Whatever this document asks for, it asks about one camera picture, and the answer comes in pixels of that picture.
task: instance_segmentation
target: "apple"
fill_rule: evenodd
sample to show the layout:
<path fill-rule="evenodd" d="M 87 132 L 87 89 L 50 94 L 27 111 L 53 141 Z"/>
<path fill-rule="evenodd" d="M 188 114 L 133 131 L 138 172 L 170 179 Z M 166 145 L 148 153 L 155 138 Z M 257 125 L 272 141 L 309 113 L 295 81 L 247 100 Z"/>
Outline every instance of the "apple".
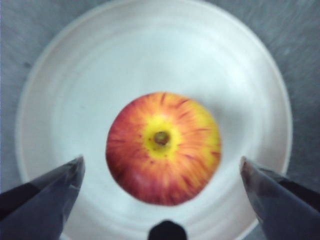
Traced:
<path fill-rule="evenodd" d="M 170 92 L 143 95 L 114 120 L 106 162 L 135 198 L 173 206 L 194 198 L 221 159 L 218 126 L 198 102 Z"/>

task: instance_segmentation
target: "gray countertop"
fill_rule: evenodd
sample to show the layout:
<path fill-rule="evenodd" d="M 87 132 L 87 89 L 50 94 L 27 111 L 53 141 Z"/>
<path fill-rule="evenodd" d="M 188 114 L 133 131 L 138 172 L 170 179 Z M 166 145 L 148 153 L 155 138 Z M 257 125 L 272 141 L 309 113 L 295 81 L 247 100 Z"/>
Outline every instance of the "gray countertop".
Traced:
<path fill-rule="evenodd" d="M 106 0 L 1 1 L 1 191 L 21 183 L 15 118 L 23 85 L 46 45 L 72 20 Z M 284 78 L 293 114 L 287 175 L 320 192 L 320 1 L 210 0 L 262 40 Z M 257 227 L 246 240 L 264 240 Z"/>

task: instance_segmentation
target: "black object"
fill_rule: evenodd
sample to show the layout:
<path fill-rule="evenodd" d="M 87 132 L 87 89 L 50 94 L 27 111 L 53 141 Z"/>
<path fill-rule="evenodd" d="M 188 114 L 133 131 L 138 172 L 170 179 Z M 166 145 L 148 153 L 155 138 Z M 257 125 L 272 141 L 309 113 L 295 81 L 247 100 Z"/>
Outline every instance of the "black object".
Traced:
<path fill-rule="evenodd" d="M 0 195 L 1 240 L 57 240 L 85 173 L 76 158 Z"/>
<path fill-rule="evenodd" d="M 148 240 L 186 240 L 184 228 L 172 221 L 166 220 L 154 226 L 148 235 Z"/>
<path fill-rule="evenodd" d="M 241 177 L 269 240 L 320 240 L 320 194 L 285 176 L 241 160 Z"/>

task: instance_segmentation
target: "red streaked apple skin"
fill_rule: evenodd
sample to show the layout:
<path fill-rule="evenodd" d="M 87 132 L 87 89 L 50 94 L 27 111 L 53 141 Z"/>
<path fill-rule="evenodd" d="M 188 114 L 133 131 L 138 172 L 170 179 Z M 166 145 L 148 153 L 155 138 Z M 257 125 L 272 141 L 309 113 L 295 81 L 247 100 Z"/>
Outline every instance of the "red streaked apple skin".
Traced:
<path fill-rule="evenodd" d="M 165 146 L 154 135 L 165 131 Z M 135 198 L 173 206 L 194 198 L 221 159 L 217 124 L 196 101 L 156 92 L 130 102 L 114 120 L 106 161 L 114 180 Z"/>

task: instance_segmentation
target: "yellow apple skin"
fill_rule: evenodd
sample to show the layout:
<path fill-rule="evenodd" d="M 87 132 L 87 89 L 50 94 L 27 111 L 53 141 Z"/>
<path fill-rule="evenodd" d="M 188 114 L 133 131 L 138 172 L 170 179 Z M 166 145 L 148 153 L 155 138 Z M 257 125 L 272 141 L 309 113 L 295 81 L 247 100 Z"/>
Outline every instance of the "yellow apple skin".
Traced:
<path fill-rule="evenodd" d="M 155 134 L 168 139 L 159 144 Z M 195 100 L 156 92 L 130 102 L 114 120 L 106 162 L 114 180 L 135 198 L 173 206 L 194 198 L 221 159 L 218 126 Z"/>

